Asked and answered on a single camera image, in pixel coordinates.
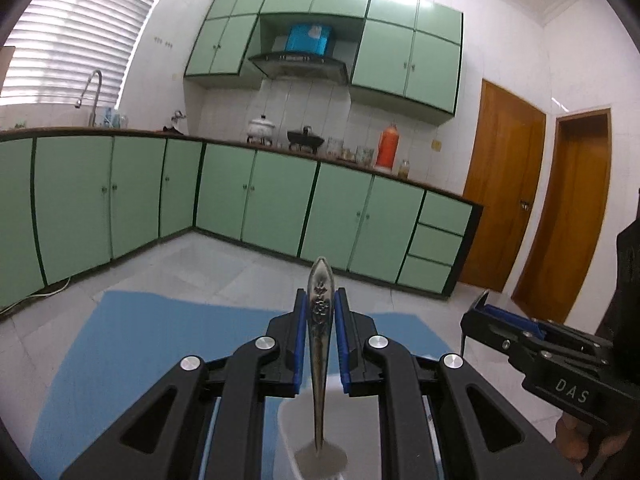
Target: metal screw cap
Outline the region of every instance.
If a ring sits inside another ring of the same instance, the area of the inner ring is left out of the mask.
[[[464,363],[464,360],[458,354],[447,354],[444,356],[444,365],[447,368],[460,368]]]
[[[270,350],[274,346],[276,346],[276,340],[273,337],[269,337],[268,335],[263,335],[255,340],[255,345],[260,350]]]
[[[180,361],[180,368],[182,368],[183,370],[195,370],[196,368],[198,368],[200,366],[200,358],[196,357],[195,355],[190,355],[188,357],[185,357],[182,359],[182,361]]]
[[[384,348],[388,344],[389,339],[387,339],[383,335],[372,335],[369,338],[369,345],[373,346],[373,348]]]

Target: white floor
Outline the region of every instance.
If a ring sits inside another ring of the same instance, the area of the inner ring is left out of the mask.
[[[188,233],[160,243],[39,300],[0,324],[0,416],[23,453],[53,377],[105,290],[154,292],[199,303],[290,310],[308,268],[264,256],[212,238]],[[449,301],[337,277],[358,312],[415,314],[455,351],[460,350],[460,319],[478,288],[458,284]],[[500,294],[497,306],[519,312]],[[467,340],[465,358],[547,438],[554,436],[559,410],[525,392],[523,375],[506,357]]]

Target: window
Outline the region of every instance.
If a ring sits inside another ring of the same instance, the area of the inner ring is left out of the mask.
[[[155,1],[33,0],[5,43],[16,50],[0,105],[75,103],[96,68],[103,76],[98,104],[116,104]]]

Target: blue box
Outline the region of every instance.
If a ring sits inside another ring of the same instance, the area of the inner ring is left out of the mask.
[[[331,32],[332,28],[328,25],[299,23],[291,27],[285,50],[288,52],[311,52],[318,54],[318,56],[324,56]]]

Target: kitchen countertop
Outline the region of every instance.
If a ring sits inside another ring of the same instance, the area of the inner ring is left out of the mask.
[[[412,180],[410,178],[399,178],[397,175],[384,173],[383,171],[375,170],[374,168],[365,168],[359,166],[354,162],[347,162],[345,160],[337,160],[322,155],[313,155],[311,153],[292,152],[285,148],[276,148],[273,146],[263,146],[261,144],[247,144],[246,142],[240,142],[238,140],[217,140],[210,139],[208,137],[195,137],[195,136],[182,136],[177,134],[169,134],[162,130],[121,130],[121,129],[108,129],[108,128],[90,128],[88,126],[52,126],[43,128],[22,128],[19,130],[2,130],[0,131],[0,142],[4,140],[17,140],[17,139],[31,139],[33,137],[58,137],[58,136],[122,136],[122,137],[155,137],[163,139],[179,139],[179,140],[192,140],[194,142],[207,142],[209,144],[222,144],[224,146],[237,146],[239,148],[251,148],[252,150],[261,150],[264,152],[280,153],[282,155],[298,156],[300,158],[309,158],[311,160],[318,160],[320,162],[326,162],[329,164],[335,164],[336,166],[343,166],[350,170],[363,171],[364,173],[370,173],[373,175],[384,176],[398,182],[405,182],[412,186],[421,187],[428,191],[433,191],[444,196],[448,196],[460,202],[465,202],[471,205],[480,205],[476,202],[472,202],[456,193],[439,189],[434,186],[430,186],[424,182]]]

